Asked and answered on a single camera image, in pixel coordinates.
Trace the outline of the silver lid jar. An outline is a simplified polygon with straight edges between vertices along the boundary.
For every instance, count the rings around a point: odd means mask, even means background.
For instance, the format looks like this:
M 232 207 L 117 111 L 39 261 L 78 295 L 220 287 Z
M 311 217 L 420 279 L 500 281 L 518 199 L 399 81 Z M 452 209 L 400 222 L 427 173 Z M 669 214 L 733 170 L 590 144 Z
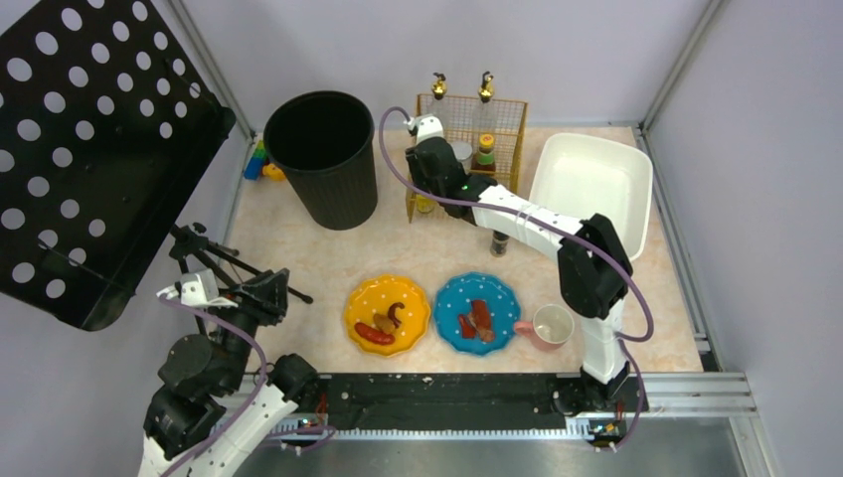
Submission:
M 465 141 L 454 141 L 450 143 L 454 153 L 454 157 L 461 164 L 462 168 L 468 172 L 471 169 L 473 159 L 472 146 Z

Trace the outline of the glass oil bottle clear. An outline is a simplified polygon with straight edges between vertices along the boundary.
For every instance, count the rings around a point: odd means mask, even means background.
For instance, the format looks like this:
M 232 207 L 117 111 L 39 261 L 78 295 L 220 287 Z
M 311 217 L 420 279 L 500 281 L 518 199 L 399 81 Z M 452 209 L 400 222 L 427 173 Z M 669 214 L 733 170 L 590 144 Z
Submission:
M 434 82 L 430 86 L 432 97 L 426 111 L 440 121 L 444 130 L 448 130 L 451 126 L 452 118 L 447 97 L 446 76 L 439 72 L 434 72 L 433 76 Z

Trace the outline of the sauce bottle yellow cap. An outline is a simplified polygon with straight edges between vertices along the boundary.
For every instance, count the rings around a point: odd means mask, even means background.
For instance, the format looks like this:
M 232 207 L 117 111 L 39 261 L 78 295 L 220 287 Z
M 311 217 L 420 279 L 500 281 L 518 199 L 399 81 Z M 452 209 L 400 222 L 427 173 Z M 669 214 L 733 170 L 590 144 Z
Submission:
M 479 136 L 477 150 L 472 159 L 471 170 L 490 174 L 496 171 L 495 137 L 492 134 L 484 133 Z

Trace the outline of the glass oil bottle brown liquid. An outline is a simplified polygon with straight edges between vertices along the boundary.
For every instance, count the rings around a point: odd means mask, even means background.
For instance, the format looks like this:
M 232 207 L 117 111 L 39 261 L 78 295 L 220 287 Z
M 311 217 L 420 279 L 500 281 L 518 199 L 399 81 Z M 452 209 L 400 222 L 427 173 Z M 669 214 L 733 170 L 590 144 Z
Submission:
M 494 103 L 493 80 L 494 75 L 490 71 L 484 72 L 481 76 L 477 93 L 478 102 L 475 105 L 472 118 L 473 141 L 476 145 L 479 144 L 481 136 L 496 132 L 497 109 Z

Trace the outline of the small yellow label bottle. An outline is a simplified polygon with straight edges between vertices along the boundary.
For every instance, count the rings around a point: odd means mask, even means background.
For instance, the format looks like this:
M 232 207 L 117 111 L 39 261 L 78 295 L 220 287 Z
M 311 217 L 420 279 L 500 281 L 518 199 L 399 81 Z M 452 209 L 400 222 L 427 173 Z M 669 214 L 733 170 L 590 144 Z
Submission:
M 430 214 L 436 209 L 437 202 L 425 196 L 416 195 L 415 207 L 420 214 Z

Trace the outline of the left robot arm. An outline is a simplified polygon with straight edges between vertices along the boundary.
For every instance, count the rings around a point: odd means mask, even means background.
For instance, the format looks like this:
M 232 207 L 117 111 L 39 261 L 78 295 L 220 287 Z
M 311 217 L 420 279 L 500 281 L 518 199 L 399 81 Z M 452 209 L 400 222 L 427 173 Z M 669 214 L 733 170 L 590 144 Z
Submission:
M 215 324 L 177 340 L 158 371 L 144 418 L 141 476 L 232 476 L 295 413 L 319 375 L 302 357 L 274 364 L 256 341 L 285 316 L 289 271 L 267 270 L 225 289 L 206 268 L 157 292 L 167 306 Z

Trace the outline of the yellow dotted plate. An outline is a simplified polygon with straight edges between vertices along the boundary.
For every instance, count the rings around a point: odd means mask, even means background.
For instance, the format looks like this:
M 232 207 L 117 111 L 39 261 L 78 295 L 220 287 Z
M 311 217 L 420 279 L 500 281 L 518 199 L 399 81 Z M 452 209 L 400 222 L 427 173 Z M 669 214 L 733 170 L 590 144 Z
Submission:
M 387 315 L 395 302 L 403 302 L 405 308 L 397 311 L 402 325 L 392 334 L 395 343 L 379 346 L 365 341 L 354 330 L 358 322 L 374 326 L 375 314 Z M 411 350 L 427 333 L 430 321 L 430 305 L 422 287 L 411 279 L 393 274 L 384 274 L 364 280 L 350 295 L 344 309 L 343 322 L 348 338 L 361 351 L 380 357 L 393 357 Z

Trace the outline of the small black cap bottle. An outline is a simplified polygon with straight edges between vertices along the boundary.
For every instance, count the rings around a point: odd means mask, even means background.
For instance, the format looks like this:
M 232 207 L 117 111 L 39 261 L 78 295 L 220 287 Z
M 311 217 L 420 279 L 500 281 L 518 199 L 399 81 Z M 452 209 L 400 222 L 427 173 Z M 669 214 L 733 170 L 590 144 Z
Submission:
M 494 231 L 490 245 L 490 253 L 495 257 L 504 256 L 507 253 L 510 237 L 506 234 Z

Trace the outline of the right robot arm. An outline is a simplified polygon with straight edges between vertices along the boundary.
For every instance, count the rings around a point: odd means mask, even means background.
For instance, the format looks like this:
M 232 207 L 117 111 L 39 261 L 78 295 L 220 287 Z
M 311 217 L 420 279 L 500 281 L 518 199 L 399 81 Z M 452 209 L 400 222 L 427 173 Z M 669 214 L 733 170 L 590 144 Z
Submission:
M 518 197 L 488 176 L 469 174 L 442 137 L 417 142 L 405 156 L 409 189 L 435 200 L 453 218 L 517 239 L 556 261 L 561 296 L 583 319 L 586 351 L 580 378 L 558 400 L 560 410 L 576 415 L 614 409 L 630 373 L 639 370 L 626 348 L 633 338 L 622 331 L 628 294 L 637 299 L 647 323 L 639 341 L 651 338 L 654 323 L 612 221 L 601 214 L 569 218 Z

